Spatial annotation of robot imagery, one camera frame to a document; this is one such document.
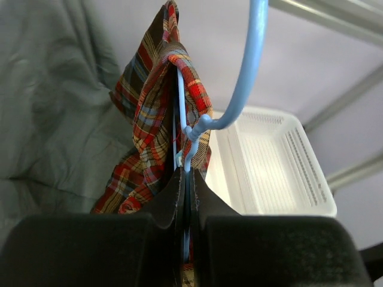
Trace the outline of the light blue hanger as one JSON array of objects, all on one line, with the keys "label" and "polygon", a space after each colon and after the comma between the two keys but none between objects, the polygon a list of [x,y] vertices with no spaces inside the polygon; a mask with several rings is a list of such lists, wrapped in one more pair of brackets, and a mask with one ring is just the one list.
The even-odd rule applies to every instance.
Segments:
[{"label": "light blue hanger", "polygon": [[192,205],[190,193],[191,160],[197,153],[199,138],[202,134],[207,130],[223,130],[229,127],[239,117],[247,103],[259,70],[268,23],[268,9],[268,0],[250,1],[247,37],[239,76],[229,105],[219,119],[213,120],[209,115],[203,114],[194,127],[187,125],[186,92],[184,87],[185,76],[182,75],[181,69],[177,69],[180,126],[182,133],[191,141],[190,151],[187,152],[183,150],[183,156],[185,156],[183,168],[186,175],[184,198],[186,227],[184,228],[183,235],[182,256],[184,262],[188,262],[190,258],[190,219]]}]

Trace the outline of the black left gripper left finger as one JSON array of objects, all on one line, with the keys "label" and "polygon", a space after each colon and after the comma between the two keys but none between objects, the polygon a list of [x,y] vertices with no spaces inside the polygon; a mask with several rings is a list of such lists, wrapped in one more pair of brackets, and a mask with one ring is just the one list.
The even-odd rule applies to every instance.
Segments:
[{"label": "black left gripper left finger", "polygon": [[133,214],[35,215],[1,250],[2,286],[181,286],[184,173]]}]

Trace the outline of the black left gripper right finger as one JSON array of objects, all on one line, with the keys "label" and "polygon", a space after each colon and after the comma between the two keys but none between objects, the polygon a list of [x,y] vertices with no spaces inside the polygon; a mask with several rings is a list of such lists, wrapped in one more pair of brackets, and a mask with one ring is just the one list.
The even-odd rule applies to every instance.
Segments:
[{"label": "black left gripper right finger", "polygon": [[196,286],[371,286],[354,243],[326,216],[240,215],[190,172]]}]

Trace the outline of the plaid shirt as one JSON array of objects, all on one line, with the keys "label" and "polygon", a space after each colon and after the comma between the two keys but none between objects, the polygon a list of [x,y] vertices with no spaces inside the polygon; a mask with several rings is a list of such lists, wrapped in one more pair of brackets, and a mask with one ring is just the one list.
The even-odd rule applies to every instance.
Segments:
[{"label": "plaid shirt", "polygon": [[173,108],[185,89],[187,124],[194,126],[212,104],[192,61],[180,43],[178,8],[162,5],[110,98],[133,127],[133,148],[113,170],[93,213],[129,214],[157,197],[171,154]]}]

